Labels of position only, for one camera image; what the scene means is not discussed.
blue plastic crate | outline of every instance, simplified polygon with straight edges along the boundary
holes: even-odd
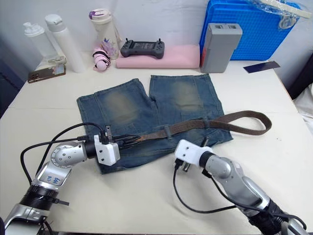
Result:
[[[289,5],[299,8],[295,3]],[[231,60],[267,60],[292,29],[279,29],[280,20],[280,16],[259,10],[245,0],[211,0],[202,28],[200,52],[209,23],[237,23],[243,35]]]

white table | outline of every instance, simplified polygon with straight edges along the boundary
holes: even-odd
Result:
[[[82,95],[139,78],[148,92],[151,74],[200,74],[198,70],[116,69],[88,70],[34,84],[25,84],[0,120],[0,216],[5,219],[28,188],[20,153],[49,141],[68,126],[81,122],[76,99]],[[214,146],[221,156],[239,162],[285,211],[296,214],[313,231],[313,138],[273,70],[248,74],[243,67],[257,62],[231,61],[225,73],[211,74],[225,113],[255,110],[273,123],[263,136],[232,133],[234,140]],[[236,121],[259,128],[256,121]],[[76,129],[67,137],[84,134]],[[26,154],[34,176],[45,147]],[[78,164],[58,198],[70,206],[53,205],[48,218],[56,231],[130,234],[259,234],[237,209],[196,214],[185,209],[172,186],[173,155],[132,170],[101,175],[94,160]],[[190,206],[205,210],[230,205],[213,184],[192,167],[178,175],[178,189]]]

brown belt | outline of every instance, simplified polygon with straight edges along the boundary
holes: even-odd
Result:
[[[260,120],[263,125],[265,126],[264,130],[252,130],[248,128],[244,128],[241,126],[236,126],[229,124],[229,122],[240,119],[240,118],[256,118]],[[178,133],[182,133],[185,131],[189,131],[192,129],[203,129],[203,128],[218,128],[228,131],[234,131],[239,132],[247,135],[253,135],[253,136],[259,136],[267,132],[271,127],[272,123],[270,119],[259,112],[255,111],[240,111],[232,114],[227,114],[222,117],[218,117],[214,120],[205,121],[204,119],[198,119],[198,120],[189,120],[189,121],[183,121],[179,122],[174,125],[168,125],[167,130],[170,132],[171,135],[175,135]],[[137,141],[148,141],[148,140],[157,140],[157,139],[163,139],[167,138],[168,133],[165,130],[160,130],[154,133],[146,134],[141,136]]]

white wall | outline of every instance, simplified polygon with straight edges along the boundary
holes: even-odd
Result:
[[[312,0],[298,0],[313,11]],[[25,65],[33,70],[41,57],[23,34],[23,23],[45,27],[45,16],[59,14],[81,50],[92,50],[96,32],[88,13],[95,8],[111,10],[122,36],[167,44],[199,42],[208,0],[0,0],[0,35]],[[299,22],[273,55],[281,66],[276,72],[288,86],[305,64],[313,48],[313,22]]]

bottle cap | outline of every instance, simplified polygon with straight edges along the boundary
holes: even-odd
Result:
[[[106,24],[112,19],[111,12],[105,8],[98,8],[90,11],[89,18],[95,24]]]
[[[26,37],[36,37],[45,32],[45,29],[36,23],[26,22],[23,25],[25,26],[24,34]]]
[[[60,32],[66,29],[61,16],[50,14],[45,17],[45,22],[51,32]]]

